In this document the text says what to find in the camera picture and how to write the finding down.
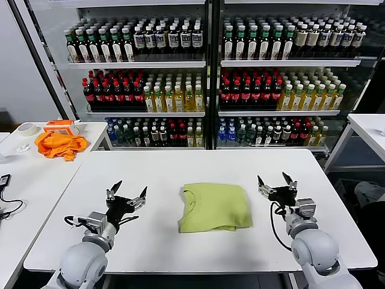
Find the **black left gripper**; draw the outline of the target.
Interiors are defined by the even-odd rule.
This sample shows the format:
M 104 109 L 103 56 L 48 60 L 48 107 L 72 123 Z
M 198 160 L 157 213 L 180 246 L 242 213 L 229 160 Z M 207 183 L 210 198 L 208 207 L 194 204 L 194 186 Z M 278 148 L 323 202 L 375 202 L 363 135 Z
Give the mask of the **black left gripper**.
M 122 182 L 121 180 L 106 190 L 106 205 L 108 207 L 108 211 L 106 212 L 107 222 L 115 228 L 119 228 L 120 225 L 138 219 L 139 216 L 127 217 L 125 219 L 123 217 L 125 214 L 134 213 L 146 204 L 147 186 L 141 194 L 134 199 L 115 196 Z

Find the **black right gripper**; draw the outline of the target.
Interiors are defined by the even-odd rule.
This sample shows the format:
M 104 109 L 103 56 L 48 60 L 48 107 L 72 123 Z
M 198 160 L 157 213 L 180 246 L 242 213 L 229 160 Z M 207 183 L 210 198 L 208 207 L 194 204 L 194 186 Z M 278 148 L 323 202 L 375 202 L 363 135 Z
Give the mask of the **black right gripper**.
M 280 206 L 293 207 L 297 197 L 297 181 L 294 181 L 288 174 L 282 172 L 282 175 L 288 186 L 272 188 L 266 185 L 262 178 L 257 175 L 258 192 L 262 196 L 268 196 L 271 202 L 277 202 Z

